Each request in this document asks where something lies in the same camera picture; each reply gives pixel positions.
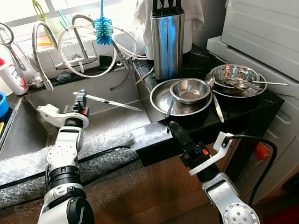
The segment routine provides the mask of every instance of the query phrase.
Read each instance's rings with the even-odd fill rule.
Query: white cloth
[[[152,0],[137,0],[134,17],[143,26],[143,39],[147,46],[152,43],[150,15],[152,10]],[[168,2],[165,1],[164,7],[168,7]],[[194,19],[193,31],[200,30],[204,22],[201,0],[182,0],[182,8],[185,12],[185,21]]]

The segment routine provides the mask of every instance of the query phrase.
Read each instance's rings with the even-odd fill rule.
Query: stainless steel knife block
[[[185,13],[151,16],[155,75],[159,81],[182,73]]]

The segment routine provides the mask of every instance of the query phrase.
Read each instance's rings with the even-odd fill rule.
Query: white appliance
[[[278,155],[262,182],[255,202],[282,192],[282,185],[299,171],[299,0],[229,0],[222,36],[209,39],[207,50],[228,64],[254,69],[285,100],[264,138],[274,142]],[[236,185],[249,197],[269,158],[253,156]]]

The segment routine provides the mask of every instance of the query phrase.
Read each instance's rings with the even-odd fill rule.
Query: metal tray
[[[260,81],[266,82],[266,79],[261,74],[259,74],[259,76],[260,76]],[[249,98],[249,97],[258,96],[258,95],[262,94],[263,92],[265,92],[268,85],[265,84],[265,83],[258,83],[258,84],[255,84],[255,86],[258,87],[258,88],[261,88],[262,90],[256,90],[256,89],[252,89],[252,88],[249,87],[242,94],[234,95],[234,94],[222,93],[218,89],[218,87],[214,85],[213,92],[215,92],[219,95],[225,96],[225,97],[230,97],[230,98]]]
[[[150,102],[156,110],[164,114],[167,113],[173,98],[173,96],[170,93],[170,86],[178,80],[180,79],[167,80],[165,82],[160,83],[152,90],[152,92],[150,93]],[[211,104],[212,100],[212,93],[210,93],[210,95],[207,96],[206,100],[202,103],[200,102],[198,104],[193,105],[185,105],[174,99],[170,115],[188,116],[199,113],[206,109]]]

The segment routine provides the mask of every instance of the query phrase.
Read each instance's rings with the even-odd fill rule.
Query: orange object
[[[209,155],[209,152],[207,150],[202,150],[202,152],[204,153],[204,155]]]
[[[254,153],[256,155],[257,160],[259,160],[259,161],[263,161],[270,155],[269,150],[265,146],[263,146],[261,143],[259,143],[257,145]]]
[[[37,45],[38,46],[53,46],[53,44],[51,42],[38,42]]]

